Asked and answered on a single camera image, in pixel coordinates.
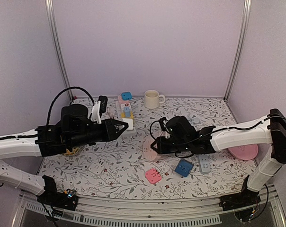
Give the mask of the pink round power strip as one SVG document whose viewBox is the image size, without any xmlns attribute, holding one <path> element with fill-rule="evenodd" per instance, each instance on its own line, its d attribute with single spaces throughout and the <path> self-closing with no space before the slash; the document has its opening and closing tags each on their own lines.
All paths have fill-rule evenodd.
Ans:
<svg viewBox="0 0 286 227">
<path fill-rule="evenodd" d="M 148 161 L 157 161 L 160 159 L 160 155 L 151 148 L 153 142 L 152 138 L 148 138 L 143 144 L 143 156 Z"/>
</svg>

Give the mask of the small white usb charger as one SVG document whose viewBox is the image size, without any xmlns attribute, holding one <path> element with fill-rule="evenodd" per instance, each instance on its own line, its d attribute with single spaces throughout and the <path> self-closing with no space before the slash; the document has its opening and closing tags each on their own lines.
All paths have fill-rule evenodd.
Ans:
<svg viewBox="0 0 286 227">
<path fill-rule="evenodd" d="M 122 121 L 128 124 L 127 131 L 132 131 L 134 129 L 134 122 L 132 118 L 122 118 Z"/>
</svg>

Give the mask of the pink square plug adapter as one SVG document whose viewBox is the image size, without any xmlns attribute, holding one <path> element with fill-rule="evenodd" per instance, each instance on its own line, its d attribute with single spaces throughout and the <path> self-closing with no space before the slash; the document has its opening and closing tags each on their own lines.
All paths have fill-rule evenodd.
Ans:
<svg viewBox="0 0 286 227">
<path fill-rule="evenodd" d="M 162 179 L 160 172 L 155 168 L 146 171 L 145 177 L 150 184 L 156 184 Z"/>
</svg>

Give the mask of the dark blue cube socket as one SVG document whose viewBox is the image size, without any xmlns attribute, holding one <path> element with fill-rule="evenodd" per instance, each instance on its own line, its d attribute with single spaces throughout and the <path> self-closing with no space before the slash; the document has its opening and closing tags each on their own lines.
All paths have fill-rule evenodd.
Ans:
<svg viewBox="0 0 286 227">
<path fill-rule="evenodd" d="M 192 171 L 193 167 L 194 165 L 192 163 L 188 162 L 187 160 L 181 159 L 178 162 L 174 171 L 182 177 L 187 177 Z"/>
</svg>

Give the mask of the white square plug adapter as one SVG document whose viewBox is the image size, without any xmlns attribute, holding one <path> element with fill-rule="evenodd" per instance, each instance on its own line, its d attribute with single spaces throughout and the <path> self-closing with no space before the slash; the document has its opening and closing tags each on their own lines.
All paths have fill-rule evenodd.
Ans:
<svg viewBox="0 0 286 227">
<path fill-rule="evenodd" d="M 93 162 L 90 167 L 89 170 L 94 174 L 94 175 L 100 175 L 103 173 L 103 171 L 105 170 L 104 167 L 104 161 L 103 160 L 98 160 Z"/>
</svg>

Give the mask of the grey blue power strip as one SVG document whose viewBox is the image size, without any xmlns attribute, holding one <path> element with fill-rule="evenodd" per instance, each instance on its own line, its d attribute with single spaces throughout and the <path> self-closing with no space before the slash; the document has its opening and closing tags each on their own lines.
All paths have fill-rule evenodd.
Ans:
<svg viewBox="0 0 286 227">
<path fill-rule="evenodd" d="M 198 155 L 199 167 L 201 174 L 208 174 L 211 171 L 209 156 L 206 154 Z"/>
</svg>

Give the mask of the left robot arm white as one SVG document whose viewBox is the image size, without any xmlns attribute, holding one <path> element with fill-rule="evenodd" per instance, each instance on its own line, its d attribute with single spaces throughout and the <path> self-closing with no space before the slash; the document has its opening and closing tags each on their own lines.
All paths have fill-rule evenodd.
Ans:
<svg viewBox="0 0 286 227">
<path fill-rule="evenodd" d="M 129 124 L 116 119 L 101 119 L 105 108 L 96 104 L 92 116 L 86 106 L 73 104 L 61 110 L 61 119 L 55 125 L 46 124 L 20 135 L 0 137 L 0 182 L 43 196 L 51 205 L 58 205 L 62 195 L 53 178 L 26 173 L 5 163 L 14 157 L 50 157 L 71 152 L 85 145 L 118 139 Z"/>
</svg>

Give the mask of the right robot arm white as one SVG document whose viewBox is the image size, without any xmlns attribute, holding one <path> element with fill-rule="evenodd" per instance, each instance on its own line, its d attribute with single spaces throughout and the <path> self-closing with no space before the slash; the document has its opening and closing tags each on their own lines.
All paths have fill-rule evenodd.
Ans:
<svg viewBox="0 0 286 227">
<path fill-rule="evenodd" d="M 269 144 L 267 154 L 243 182 L 236 196 L 240 206 L 254 200 L 267 181 L 286 164 L 286 117 L 278 109 L 259 119 L 230 126 L 208 126 L 196 130 L 185 116 L 159 121 L 165 136 L 153 138 L 150 147 L 158 154 L 212 154 L 228 148 Z"/>
</svg>

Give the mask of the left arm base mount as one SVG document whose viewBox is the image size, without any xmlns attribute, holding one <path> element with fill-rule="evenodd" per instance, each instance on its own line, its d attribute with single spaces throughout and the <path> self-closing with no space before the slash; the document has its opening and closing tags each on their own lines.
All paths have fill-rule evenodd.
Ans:
<svg viewBox="0 0 286 227">
<path fill-rule="evenodd" d="M 49 176 L 43 175 L 44 192 L 37 196 L 37 201 L 49 205 L 51 208 L 61 208 L 65 210 L 75 211 L 78 205 L 79 197 L 76 190 L 66 189 L 63 192 L 57 191 L 55 180 Z"/>
</svg>

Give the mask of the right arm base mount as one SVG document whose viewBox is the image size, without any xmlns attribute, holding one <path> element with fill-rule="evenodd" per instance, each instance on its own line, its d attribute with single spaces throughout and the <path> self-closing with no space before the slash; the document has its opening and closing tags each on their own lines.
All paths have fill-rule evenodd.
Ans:
<svg viewBox="0 0 286 227">
<path fill-rule="evenodd" d="M 219 206 L 222 207 L 223 211 L 234 210 L 260 202 L 259 192 L 248 189 L 248 179 L 249 176 L 244 179 L 240 192 L 220 197 Z"/>
</svg>

